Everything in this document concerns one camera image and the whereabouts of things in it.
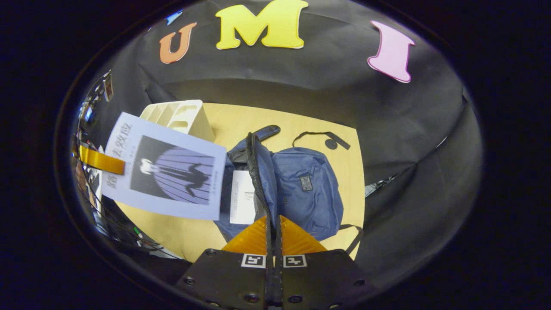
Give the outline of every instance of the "white desk organizer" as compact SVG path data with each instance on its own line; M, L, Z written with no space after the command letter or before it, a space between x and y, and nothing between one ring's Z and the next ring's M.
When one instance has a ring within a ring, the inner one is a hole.
M201 100L150 104L139 117L214 142L214 132L210 128Z

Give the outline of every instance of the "black fabric backdrop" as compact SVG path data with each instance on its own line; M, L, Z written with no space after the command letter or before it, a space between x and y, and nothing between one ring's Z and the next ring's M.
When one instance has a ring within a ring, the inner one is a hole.
M356 263L379 288L432 259L468 215L480 184L482 137L471 105L446 141L366 199Z
M170 25L161 20L123 47L98 72L112 68L115 95L99 104L91 140L105 145L120 112L140 115L151 103L201 99L306 115L356 128L365 184L401 172L429 154L459 118L463 87L446 60L415 33L382 14L348 0L321 0L301 11L304 48L253 46L244 42L218 50L217 11L244 4L258 14L269 1L205 1L183 10ZM367 64L379 48L376 20L410 37L410 83ZM187 54L177 62L159 60L159 40L196 22ZM263 38L267 29L260 36Z

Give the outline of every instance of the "orange letter u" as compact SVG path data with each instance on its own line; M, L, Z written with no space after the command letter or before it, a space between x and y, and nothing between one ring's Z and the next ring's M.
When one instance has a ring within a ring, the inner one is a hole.
M161 62L171 63L182 59L190 46L191 28L196 25L197 23L191 23L178 31L181 34L180 47L174 53L170 52L170 43L172 42L172 37L174 37L176 33L168 34L159 41L159 43L161 43L161 50L159 52Z

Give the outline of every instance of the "pink letter i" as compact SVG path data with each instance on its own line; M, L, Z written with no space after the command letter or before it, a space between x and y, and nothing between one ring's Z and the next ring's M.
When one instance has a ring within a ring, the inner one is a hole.
M401 32L374 20L371 23L379 29L381 40L377 56L368 58L371 68L380 71L397 81L409 83L408 73L409 46L415 43Z

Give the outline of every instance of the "screw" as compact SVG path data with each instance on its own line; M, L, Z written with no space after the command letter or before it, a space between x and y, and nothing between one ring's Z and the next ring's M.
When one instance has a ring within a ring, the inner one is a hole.
M302 301L302 297L301 297L301 296L295 295L295 296L289 297L289 302L290 302L290 303L299 303L299 302L301 302L301 301Z
M243 299L246 301L246 302L250 302L250 303L256 303L260 300L260 298L255 295L255 294L248 294L248 295L245 295L245 297L243 297Z
M195 280L192 279L191 277L186 277L186 278L184 279L184 283L187 284L187 285L189 285L189 286L192 286L192 285L195 284Z

